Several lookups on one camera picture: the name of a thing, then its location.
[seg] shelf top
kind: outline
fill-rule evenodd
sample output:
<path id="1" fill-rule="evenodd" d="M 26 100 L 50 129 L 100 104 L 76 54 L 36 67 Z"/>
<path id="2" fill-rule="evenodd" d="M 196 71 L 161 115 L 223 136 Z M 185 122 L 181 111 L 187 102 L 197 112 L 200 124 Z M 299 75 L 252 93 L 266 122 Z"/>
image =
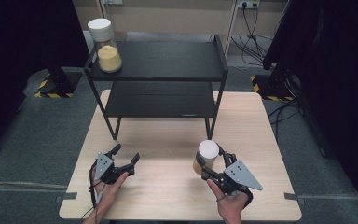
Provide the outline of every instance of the shelf top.
<path id="1" fill-rule="evenodd" d="M 117 42 L 123 61 L 115 73 L 96 62 L 94 80 L 220 81 L 227 74 L 224 55 L 216 42 Z"/>

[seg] lower shelf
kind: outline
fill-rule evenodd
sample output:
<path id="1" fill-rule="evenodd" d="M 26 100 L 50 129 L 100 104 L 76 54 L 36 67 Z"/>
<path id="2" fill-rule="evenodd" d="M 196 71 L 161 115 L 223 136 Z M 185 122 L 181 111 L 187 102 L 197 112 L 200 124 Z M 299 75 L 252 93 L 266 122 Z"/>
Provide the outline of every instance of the lower shelf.
<path id="1" fill-rule="evenodd" d="M 213 118 L 210 82 L 115 82 L 105 111 L 108 117 Z"/>

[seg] cup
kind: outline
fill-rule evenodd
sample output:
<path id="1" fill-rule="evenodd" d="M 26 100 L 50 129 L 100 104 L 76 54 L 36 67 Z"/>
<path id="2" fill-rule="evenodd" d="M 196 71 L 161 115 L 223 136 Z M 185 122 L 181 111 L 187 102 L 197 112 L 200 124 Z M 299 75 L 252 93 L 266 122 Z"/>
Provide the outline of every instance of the cup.
<path id="1" fill-rule="evenodd" d="M 219 146 L 212 140 L 204 140 L 199 145 L 199 154 L 205 160 L 205 166 L 213 168 L 214 160 L 219 155 Z M 197 158 L 193 161 L 193 169 L 198 175 L 202 175 L 202 168 L 197 162 Z"/>

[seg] wooden table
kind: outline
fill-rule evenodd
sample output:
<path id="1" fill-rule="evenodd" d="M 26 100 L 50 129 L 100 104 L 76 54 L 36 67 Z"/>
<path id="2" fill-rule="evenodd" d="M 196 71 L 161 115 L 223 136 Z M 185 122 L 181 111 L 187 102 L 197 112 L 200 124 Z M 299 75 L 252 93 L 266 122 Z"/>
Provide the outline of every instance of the wooden table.
<path id="1" fill-rule="evenodd" d="M 103 102 L 108 94 L 103 92 Z M 92 207 L 90 166 L 98 152 L 120 143 L 116 166 L 129 163 L 136 152 L 141 159 L 106 219 L 222 220 L 213 193 L 192 168 L 198 145 L 206 138 L 204 119 L 123 119 L 114 141 L 97 107 L 67 190 L 77 193 L 76 198 L 63 200 L 60 216 L 81 218 Z M 252 190 L 255 198 L 242 212 L 243 220 L 301 218 L 297 201 L 285 199 L 285 193 L 294 191 L 257 93 L 223 94 L 213 140 L 244 161 L 263 186 L 262 191 Z M 223 158 L 216 159 L 214 169 L 224 170 Z"/>

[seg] gray carpet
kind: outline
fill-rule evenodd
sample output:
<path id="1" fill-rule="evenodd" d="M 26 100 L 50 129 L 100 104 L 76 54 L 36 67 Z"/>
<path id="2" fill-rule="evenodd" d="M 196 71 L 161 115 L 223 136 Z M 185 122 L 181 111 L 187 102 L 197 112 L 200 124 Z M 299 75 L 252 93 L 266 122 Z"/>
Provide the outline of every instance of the gray carpet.
<path id="1" fill-rule="evenodd" d="M 249 76 L 267 73 L 230 67 L 226 91 L 253 91 Z M 30 77 L 21 110 L 0 141 L 0 223 L 79 223 L 60 218 L 60 197 L 97 104 L 85 77 L 72 98 L 35 98 L 46 74 Z M 110 84 L 100 82 L 97 88 L 101 92 Z M 263 103 L 267 113 L 282 105 Z M 278 126 L 278 144 L 303 214 L 297 223 L 358 223 L 356 190 L 336 160 L 321 156 L 307 119 L 298 112 L 297 107 L 285 109 L 284 118 L 295 115 Z"/>

